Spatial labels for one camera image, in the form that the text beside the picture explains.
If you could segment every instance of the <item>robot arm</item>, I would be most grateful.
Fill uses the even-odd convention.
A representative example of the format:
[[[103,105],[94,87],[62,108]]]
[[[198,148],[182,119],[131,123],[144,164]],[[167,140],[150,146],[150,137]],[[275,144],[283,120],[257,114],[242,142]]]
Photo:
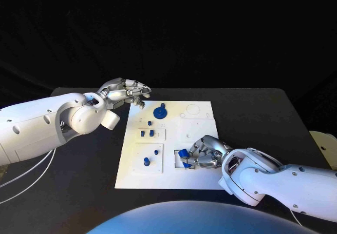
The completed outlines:
[[[182,150],[179,155],[186,167],[222,167],[219,185],[247,204],[257,206],[270,195],[293,211],[337,222],[337,173],[333,170],[294,164],[284,166],[257,149],[234,150],[212,136],[205,136],[190,152]]]
[[[111,111],[124,102],[144,108],[140,95],[151,89],[123,78],[113,79],[97,93],[65,94],[25,102],[0,110],[0,165],[31,159],[91,133],[103,124],[114,129],[120,117]]]

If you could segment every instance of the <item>blue object in hand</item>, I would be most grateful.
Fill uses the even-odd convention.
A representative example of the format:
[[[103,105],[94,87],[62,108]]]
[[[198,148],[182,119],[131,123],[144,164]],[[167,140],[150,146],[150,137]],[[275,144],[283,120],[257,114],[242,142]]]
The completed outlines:
[[[166,105],[162,103],[160,107],[157,107],[153,111],[153,115],[157,119],[163,119],[167,116]]]
[[[149,158],[147,158],[147,157],[144,158],[144,165],[146,165],[146,166],[149,166],[149,165],[150,165],[150,160],[149,160]]]
[[[186,157],[186,158],[190,157],[190,154],[189,154],[189,152],[187,152],[186,149],[183,149],[183,150],[179,151],[179,156],[180,156],[180,157]],[[192,167],[192,164],[189,164],[189,163],[186,163],[186,162],[183,162],[183,165],[185,165],[185,168]]]

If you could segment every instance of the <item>dark table surface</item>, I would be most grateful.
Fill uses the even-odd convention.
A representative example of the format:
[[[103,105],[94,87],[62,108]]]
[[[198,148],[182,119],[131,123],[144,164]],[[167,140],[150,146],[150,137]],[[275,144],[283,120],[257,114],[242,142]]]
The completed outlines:
[[[52,96],[92,91],[97,89],[58,88]],[[212,101],[219,138],[234,148],[254,147],[284,164],[330,168],[281,89],[153,89],[149,100]],[[0,205],[2,233],[85,233],[123,212],[163,201],[202,200],[249,207],[222,190],[114,188],[128,110],[128,104],[114,110],[121,121],[113,131],[100,126],[58,148],[39,182]],[[20,175],[41,159],[42,156],[12,164],[2,182]],[[36,180],[48,161],[0,189],[0,200]],[[294,221],[288,208],[270,196],[254,209]],[[300,213],[295,216],[306,227],[336,233],[336,223]]]

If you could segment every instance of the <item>white panel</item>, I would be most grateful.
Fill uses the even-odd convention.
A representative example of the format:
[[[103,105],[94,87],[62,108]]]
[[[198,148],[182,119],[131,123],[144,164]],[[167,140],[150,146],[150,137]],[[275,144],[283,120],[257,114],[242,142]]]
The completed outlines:
[[[175,151],[190,149],[193,142],[180,141],[180,120],[187,119],[206,123],[206,127],[195,127],[195,136],[199,139],[206,134],[218,138],[216,123],[213,119],[212,105],[209,101],[144,101],[146,107],[141,110],[137,106],[130,106],[128,123],[121,151],[121,160],[115,180],[115,188],[130,189],[219,189],[218,181],[222,177],[222,169],[205,169],[196,166],[195,169],[175,168]],[[157,119],[153,111],[160,104],[166,104],[167,116]],[[153,143],[153,141],[139,140],[140,129],[166,130],[166,140],[163,143],[163,173],[134,173],[133,162],[140,160],[137,168],[144,168],[144,156],[134,155],[136,143]]]
[[[205,135],[216,133],[216,121],[213,119],[180,119],[180,141],[195,143]]]
[[[136,132],[137,142],[164,142],[166,141],[166,130],[164,129],[146,129],[139,128]]]
[[[150,165],[144,165],[144,158],[149,158]],[[163,171],[163,144],[134,144],[133,150],[133,174],[160,174]]]

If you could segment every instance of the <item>robotic hand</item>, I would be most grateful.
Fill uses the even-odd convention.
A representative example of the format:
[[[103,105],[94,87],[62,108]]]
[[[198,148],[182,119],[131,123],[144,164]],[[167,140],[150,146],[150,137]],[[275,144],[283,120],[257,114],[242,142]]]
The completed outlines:
[[[209,135],[193,144],[189,152],[182,150],[179,155],[185,167],[222,167],[219,185],[247,204],[257,206],[270,195],[293,211],[337,222],[336,171],[283,165],[259,150],[234,150]]]
[[[71,93],[25,102],[0,110],[0,165],[31,159],[103,124],[114,129],[120,117],[111,111],[126,102],[144,108],[140,96],[151,89],[117,78],[95,93]]]

